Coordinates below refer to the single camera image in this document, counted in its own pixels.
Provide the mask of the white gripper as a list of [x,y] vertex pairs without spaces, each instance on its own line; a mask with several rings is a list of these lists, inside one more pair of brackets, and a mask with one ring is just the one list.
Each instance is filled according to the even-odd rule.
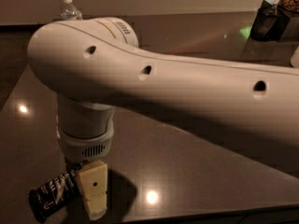
[[107,165],[100,160],[110,151],[114,135],[113,117],[107,120],[107,129],[95,137],[81,138],[67,134],[57,127],[58,144],[66,159],[85,163],[77,171],[78,189],[90,221],[103,217],[107,211]]

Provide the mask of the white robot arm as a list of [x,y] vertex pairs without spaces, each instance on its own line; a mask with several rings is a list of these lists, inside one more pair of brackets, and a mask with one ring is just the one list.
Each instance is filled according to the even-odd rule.
[[27,54],[66,157],[110,165],[97,224],[298,224],[296,69],[149,52],[117,18],[46,24]]

